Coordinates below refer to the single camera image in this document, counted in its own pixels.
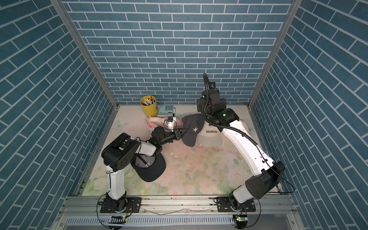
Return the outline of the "cream white baseball cap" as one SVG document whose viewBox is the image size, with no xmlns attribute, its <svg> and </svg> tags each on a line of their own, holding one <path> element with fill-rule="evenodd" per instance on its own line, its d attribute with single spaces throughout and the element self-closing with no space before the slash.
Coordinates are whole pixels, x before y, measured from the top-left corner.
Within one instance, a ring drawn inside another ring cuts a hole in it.
<svg viewBox="0 0 368 230">
<path fill-rule="evenodd" d="M 223 144 L 222 134 L 215 126 L 205 121 L 202 130 L 197 135 L 199 144 L 205 147 L 217 147 Z"/>
</svg>

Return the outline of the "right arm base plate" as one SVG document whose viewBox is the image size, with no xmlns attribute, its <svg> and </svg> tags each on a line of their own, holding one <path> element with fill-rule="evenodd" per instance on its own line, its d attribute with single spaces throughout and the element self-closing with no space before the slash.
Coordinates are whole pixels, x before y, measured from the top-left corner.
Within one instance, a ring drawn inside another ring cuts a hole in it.
<svg viewBox="0 0 368 230">
<path fill-rule="evenodd" d="M 244 203 L 239 203 L 235 198 L 230 196 L 218 196 L 213 199 L 218 212 L 256 212 L 253 199 Z"/>
</svg>

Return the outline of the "beige Colorado baseball cap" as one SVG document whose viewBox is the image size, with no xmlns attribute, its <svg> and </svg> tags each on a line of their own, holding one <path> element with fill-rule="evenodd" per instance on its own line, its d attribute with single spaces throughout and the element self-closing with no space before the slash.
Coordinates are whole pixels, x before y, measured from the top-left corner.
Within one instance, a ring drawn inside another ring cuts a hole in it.
<svg viewBox="0 0 368 230">
<path fill-rule="evenodd" d="M 242 131 L 246 133 L 248 136 L 250 136 L 249 127 L 244 121 L 240 121 L 242 124 Z"/>
</svg>

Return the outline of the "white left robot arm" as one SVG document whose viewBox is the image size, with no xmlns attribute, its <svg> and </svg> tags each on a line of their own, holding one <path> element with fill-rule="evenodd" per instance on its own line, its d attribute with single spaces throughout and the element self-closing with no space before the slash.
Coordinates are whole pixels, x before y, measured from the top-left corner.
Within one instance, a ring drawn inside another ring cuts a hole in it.
<svg viewBox="0 0 368 230">
<path fill-rule="evenodd" d="M 142 141 L 127 133 L 120 134 L 102 152 L 101 156 L 109 174 L 109 190 L 103 205 L 112 212 L 128 211 L 127 191 L 125 188 L 125 168 L 131 165 L 145 182 L 153 182 L 166 170 L 166 161 L 161 154 L 163 145 L 180 140 L 186 131 L 182 128 L 167 131 L 156 127 L 151 138 Z"/>
</svg>

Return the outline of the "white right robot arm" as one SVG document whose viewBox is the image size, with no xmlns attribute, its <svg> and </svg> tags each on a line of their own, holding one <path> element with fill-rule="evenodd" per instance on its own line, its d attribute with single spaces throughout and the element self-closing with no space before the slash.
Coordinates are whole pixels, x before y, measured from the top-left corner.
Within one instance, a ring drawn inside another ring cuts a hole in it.
<svg viewBox="0 0 368 230">
<path fill-rule="evenodd" d="M 260 199 L 270 192 L 283 178 L 285 166 L 269 157 L 245 130 L 238 115 L 221 99 L 215 82 L 203 74 L 205 90 L 197 100 L 197 111 L 203 114 L 210 126 L 224 134 L 244 157 L 253 176 L 230 192 L 229 204 L 235 211 L 244 208 L 250 199 Z"/>
</svg>

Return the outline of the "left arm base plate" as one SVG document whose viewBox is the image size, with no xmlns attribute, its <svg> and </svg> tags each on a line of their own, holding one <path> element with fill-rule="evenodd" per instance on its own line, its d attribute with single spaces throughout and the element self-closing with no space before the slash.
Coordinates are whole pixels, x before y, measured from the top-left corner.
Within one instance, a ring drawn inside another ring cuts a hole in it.
<svg viewBox="0 0 368 230">
<path fill-rule="evenodd" d="M 103 201 L 99 201 L 101 206 L 101 213 L 138 213 L 140 210 L 142 198 L 141 197 L 122 197 L 119 200 L 113 200 L 105 197 Z"/>
</svg>

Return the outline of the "grey baseball cap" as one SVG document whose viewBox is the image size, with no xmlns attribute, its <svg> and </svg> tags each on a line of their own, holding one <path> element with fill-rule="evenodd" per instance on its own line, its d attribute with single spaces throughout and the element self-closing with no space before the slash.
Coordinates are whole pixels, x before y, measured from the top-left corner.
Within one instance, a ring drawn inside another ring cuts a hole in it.
<svg viewBox="0 0 368 230">
<path fill-rule="evenodd" d="M 202 114 L 187 115 L 182 118 L 183 127 L 186 133 L 182 136 L 182 141 L 189 147 L 194 147 L 196 144 L 197 135 L 201 132 L 205 119 Z"/>
</svg>

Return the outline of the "pink baseball cap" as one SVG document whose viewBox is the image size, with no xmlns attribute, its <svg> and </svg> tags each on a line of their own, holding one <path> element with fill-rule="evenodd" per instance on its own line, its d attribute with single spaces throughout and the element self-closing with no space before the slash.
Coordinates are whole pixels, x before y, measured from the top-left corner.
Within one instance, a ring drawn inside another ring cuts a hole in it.
<svg viewBox="0 0 368 230">
<path fill-rule="evenodd" d="M 164 127 L 169 128 L 166 120 L 168 117 L 148 117 L 146 120 L 148 129 L 150 131 L 153 131 L 156 127 Z M 175 118 L 176 121 L 173 123 L 173 128 L 179 128 L 182 127 L 182 121 L 179 118 Z"/>
</svg>

